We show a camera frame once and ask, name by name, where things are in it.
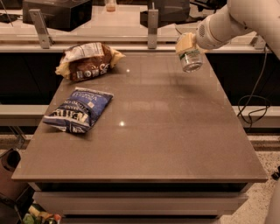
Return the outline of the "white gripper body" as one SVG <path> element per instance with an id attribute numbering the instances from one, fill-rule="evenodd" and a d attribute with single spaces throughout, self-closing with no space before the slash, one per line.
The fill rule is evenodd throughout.
<path id="1" fill-rule="evenodd" d="M 212 33 L 210 28 L 211 16 L 202 20 L 195 32 L 197 45 L 206 50 L 217 49 L 225 45 L 225 42 L 218 40 Z"/>

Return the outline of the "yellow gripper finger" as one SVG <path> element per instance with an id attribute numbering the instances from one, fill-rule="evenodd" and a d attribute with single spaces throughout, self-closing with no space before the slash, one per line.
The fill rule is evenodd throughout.
<path id="1" fill-rule="evenodd" d="M 181 54 L 185 51 L 195 48 L 196 35 L 191 32 L 183 33 L 178 37 L 175 45 L 176 54 Z"/>

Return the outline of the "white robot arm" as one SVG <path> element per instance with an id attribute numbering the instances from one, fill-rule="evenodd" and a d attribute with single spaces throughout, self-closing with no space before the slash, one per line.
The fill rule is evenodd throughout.
<path id="1" fill-rule="evenodd" d="M 176 54 L 198 50 L 218 49 L 231 39 L 249 32 L 259 34 L 269 49 L 280 58 L 280 2 L 279 0 L 227 0 L 213 15 L 197 26 L 194 34 L 182 34 L 176 44 Z M 280 224 L 280 184 L 275 183 L 266 215 L 228 219 L 225 224 Z"/>

